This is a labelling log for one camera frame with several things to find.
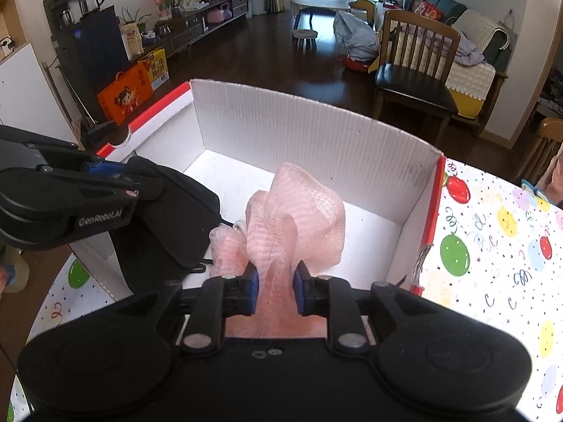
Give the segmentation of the pink mesh bath pouf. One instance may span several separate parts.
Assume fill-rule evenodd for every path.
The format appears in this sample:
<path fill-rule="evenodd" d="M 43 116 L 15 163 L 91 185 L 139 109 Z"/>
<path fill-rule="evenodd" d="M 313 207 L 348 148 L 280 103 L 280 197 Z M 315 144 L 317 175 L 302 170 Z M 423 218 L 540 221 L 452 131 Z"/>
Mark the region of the pink mesh bath pouf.
<path fill-rule="evenodd" d="M 319 275 L 341 261 L 346 236 L 343 201 L 302 168 L 284 163 L 269 191 L 248 201 L 245 220 L 210 232 L 211 277 L 241 275 L 251 262 L 260 290 L 256 313 L 226 321 L 226 335 L 238 338 L 326 336 L 323 318 L 298 313 L 293 277 L 303 261 Z"/>

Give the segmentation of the white cabinet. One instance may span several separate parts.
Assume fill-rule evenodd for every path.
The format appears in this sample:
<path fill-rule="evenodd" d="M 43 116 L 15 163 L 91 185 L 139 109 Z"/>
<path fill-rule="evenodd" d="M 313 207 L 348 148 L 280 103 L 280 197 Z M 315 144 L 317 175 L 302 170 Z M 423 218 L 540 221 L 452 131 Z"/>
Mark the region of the white cabinet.
<path fill-rule="evenodd" d="M 76 143 L 75 134 L 55 101 L 31 43 L 1 62 L 1 123 Z"/>

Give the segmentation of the orange gift box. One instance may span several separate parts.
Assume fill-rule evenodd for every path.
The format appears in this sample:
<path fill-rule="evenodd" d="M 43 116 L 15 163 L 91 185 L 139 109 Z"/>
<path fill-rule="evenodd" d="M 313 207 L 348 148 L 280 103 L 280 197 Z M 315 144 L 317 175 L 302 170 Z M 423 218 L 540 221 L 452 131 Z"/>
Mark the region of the orange gift box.
<path fill-rule="evenodd" d="M 119 72 L 114 81 L 97 95 L 97 100 L 105 116 L 121 125 L 153 93 L 148 71 L 141 64 L 136 64 L 128 71 Z"/>

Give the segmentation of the black water dispenser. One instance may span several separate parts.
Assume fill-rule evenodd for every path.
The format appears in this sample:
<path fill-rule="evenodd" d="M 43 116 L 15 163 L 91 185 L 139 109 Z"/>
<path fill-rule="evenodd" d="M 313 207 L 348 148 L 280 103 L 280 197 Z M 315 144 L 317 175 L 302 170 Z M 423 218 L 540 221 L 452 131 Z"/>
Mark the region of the black water dispenser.
<path fill-rule="evenodd" d="M 76 103 L 94 120 L 103 120 L 97 95 L 131 67 L 114 7 L 105 0 L 44 0 L 43 7 L 61 74 Z"/>

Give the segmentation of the red white cardboard box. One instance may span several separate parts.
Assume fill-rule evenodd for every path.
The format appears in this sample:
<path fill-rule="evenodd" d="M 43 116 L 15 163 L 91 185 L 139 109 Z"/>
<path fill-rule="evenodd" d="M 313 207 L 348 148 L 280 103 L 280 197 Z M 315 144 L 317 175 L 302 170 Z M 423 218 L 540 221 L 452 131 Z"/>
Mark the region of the red white cardboard box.
<path fill-rule="evenodd" d="M 443 154 L 373 120 L 302 97 L 195 79 L 99 151 L 138 155 L 199 181 L 251 248 L 304 261 L 358 289 L 417 287 L 432 245 Z"/>

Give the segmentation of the yellow gift box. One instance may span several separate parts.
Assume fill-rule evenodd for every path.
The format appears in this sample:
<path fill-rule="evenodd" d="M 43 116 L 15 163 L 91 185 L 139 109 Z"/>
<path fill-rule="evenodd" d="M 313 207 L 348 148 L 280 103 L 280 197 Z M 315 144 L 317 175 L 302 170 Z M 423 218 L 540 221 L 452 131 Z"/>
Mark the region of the yellow gift box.
<path fill-rule="evenodd" d="M 150 51 L 138 60 L 138 65 L 147 72 L 153 90 L 160 88 L 170 78 L 164 49 Z"/>

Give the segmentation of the low tv cabinet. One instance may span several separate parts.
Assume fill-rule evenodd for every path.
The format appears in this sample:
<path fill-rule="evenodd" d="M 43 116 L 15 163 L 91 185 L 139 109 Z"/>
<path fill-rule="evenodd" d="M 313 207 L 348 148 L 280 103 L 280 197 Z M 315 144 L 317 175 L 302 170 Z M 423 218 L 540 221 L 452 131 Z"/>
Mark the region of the low tv cabinet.
<path fill-rule="evenodd" d="M 206 12 L 227 2 L 233 17 L 218 25 L 210 25 L 206 21 Z M 154 25 L 156 41 L 144 47 L 143 55 L 150 51 L 164 49 L 167 57 L 189 49 L 194 43 L 205 36 L 216 32 L 249 13 L 249 0 L 213 0 L 202 9 L 184 12 L 180 18 L 171 18 Z"/>

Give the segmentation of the small round stool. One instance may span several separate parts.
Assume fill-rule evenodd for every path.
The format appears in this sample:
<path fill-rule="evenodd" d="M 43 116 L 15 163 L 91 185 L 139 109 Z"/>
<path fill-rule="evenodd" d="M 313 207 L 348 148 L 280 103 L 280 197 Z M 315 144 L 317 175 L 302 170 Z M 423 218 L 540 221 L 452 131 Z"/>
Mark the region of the small round stool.
<path fill-rule="evenodd" d="M 318 32 L 314 30 L 306 30 L 305 28 L 297 28 L 292 31 L 292 43 L 296 48 L 305 51 L 316 51 Z"/>

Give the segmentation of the pink towel on chair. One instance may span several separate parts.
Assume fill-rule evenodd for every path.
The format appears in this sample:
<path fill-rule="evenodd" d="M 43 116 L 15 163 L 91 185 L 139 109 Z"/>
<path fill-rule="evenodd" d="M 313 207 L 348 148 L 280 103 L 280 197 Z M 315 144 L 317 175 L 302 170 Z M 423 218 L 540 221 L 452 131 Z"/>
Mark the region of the pink towel on chair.
<path fill-rule="evenodd" d="M 541 176 L 536 188 L 543 192 L 551 204 L 559 206 L 563 201 L 563 145 L 551 159 L 548 169 Z"/>

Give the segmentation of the wooden chair black seat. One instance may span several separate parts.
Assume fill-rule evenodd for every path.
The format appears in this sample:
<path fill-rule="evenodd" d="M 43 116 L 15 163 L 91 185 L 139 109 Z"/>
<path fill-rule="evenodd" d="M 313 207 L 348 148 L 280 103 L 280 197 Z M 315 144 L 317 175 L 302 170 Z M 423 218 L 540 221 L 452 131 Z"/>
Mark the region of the wooden chair black seat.
<path fill-rule="evenodd" d="M 372 117 L 382 117 L 385 103 L 416 110 L 415 119 L 436 127 L 439 143 L 458 107 L 445 85 L 461 35 L 442 22 L 402 9 L 386 12 L 375 71 Z"/>

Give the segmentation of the grey bag on floor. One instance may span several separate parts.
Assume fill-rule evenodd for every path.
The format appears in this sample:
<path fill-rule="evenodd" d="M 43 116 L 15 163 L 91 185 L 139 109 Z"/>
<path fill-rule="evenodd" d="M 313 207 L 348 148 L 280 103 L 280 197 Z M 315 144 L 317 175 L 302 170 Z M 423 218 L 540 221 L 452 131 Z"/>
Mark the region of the grey bag on floor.
<path fill-rule="evenodd" d="M 379 56 L 377 33 L 351 12 L 339 11 L 335 14 L 333 32 L 339 55 L 360 62 L 372 62 Z"/>

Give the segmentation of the round coffee table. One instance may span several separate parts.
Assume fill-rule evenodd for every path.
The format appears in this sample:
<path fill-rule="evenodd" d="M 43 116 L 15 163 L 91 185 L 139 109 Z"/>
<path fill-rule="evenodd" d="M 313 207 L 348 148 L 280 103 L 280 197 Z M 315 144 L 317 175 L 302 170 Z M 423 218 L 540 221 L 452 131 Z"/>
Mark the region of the round coffee table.
<path fill-rule="evenodd" d="M 350 12 L 351 4 L 357 0 L 291 0 L 291 11 L 294 16 L 293 29 L 297 30 L 300 27 L 301 18 L 309 15 L 312 19 L 317 12 Z"/>

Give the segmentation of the wooden chair near table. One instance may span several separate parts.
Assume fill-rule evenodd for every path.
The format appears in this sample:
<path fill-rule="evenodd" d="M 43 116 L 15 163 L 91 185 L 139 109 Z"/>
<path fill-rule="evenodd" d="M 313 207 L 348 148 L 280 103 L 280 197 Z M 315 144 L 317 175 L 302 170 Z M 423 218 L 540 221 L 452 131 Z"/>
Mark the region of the wooden chair near table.
<path fill-rule="evenodd" d="M 539 124 L 532 141 L 525 150 L 514 180 L 517 184 L 527 180 L 535 185 L 562 146 L 562 119 L 546 117 Z"/>

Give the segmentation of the sofa with covers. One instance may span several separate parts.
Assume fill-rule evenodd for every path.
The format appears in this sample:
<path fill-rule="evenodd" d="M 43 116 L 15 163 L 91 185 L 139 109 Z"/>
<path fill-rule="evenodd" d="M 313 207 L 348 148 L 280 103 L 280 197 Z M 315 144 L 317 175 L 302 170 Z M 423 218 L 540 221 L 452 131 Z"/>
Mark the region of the sofa with covers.
<path fill-rule="evenodd" d="M 445 86 L 463 121 L 485 127 L 507 79 L 511 54 L 508 31 L 480 12 L 455 0 L 401 0 L 399 8 L 454 28 L 460 35 Z M 424 28 L 390 23 L 387 53 L 396 55 L 394 65 L 428 66 L 443 72 L 451 41 Z"/>

